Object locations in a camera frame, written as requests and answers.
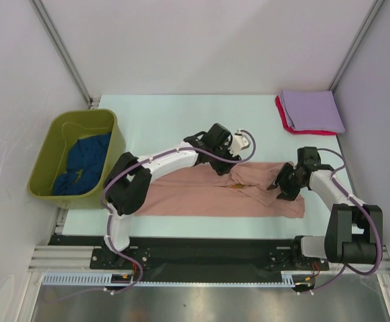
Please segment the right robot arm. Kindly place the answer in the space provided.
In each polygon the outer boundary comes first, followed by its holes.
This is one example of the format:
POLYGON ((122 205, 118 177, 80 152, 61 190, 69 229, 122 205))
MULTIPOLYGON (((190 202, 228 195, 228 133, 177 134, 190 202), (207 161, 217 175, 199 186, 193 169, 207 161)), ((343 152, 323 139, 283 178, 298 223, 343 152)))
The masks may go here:
POLYGON ((297 150, 295 165, 286 162, 268 190, 279 189, 277 199, 294 201, 302 189, 316 193, 330 211, 323 236, 299 236, 300 246, 289 253, 297 269, 307 268, 314 258, 330 263, 379 267, 383 257, 383 212, 377 205, 368 205, 340 183, 337 173, 344 169, 324 164, 321 148, 297 150))

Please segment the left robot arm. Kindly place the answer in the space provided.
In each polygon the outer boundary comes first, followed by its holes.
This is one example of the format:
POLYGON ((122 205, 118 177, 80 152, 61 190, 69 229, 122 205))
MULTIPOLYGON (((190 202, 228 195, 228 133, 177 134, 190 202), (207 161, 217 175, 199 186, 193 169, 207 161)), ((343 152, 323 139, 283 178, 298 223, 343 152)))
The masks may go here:
POLYGON ((105 260, 114 268, 128 262, 132 215, 144 204, 149 186, 155 180, 183 168, 209 164, 222 176, 243 162, 241 151, 251 145, 239 130, 231 133, 219 123, 183 139, 175 148, 143 158, 130 152, 122 154, 109 173, 102 201, 109 212, 104 236, 108 249, 105 260))

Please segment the pink printed t shirt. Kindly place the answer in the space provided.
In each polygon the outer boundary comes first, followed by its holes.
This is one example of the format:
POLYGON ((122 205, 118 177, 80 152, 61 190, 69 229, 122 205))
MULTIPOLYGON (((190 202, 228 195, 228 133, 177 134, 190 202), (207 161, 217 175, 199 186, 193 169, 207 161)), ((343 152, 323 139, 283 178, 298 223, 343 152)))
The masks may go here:
POLYGON ((300 219, 305 202, 277 198, 279 190, 267 187, 282 163, 246 162, 222 176, 207 164, 167 174, 150 186, 146 200, 135 214, 202 217, 287 217, 300 219))

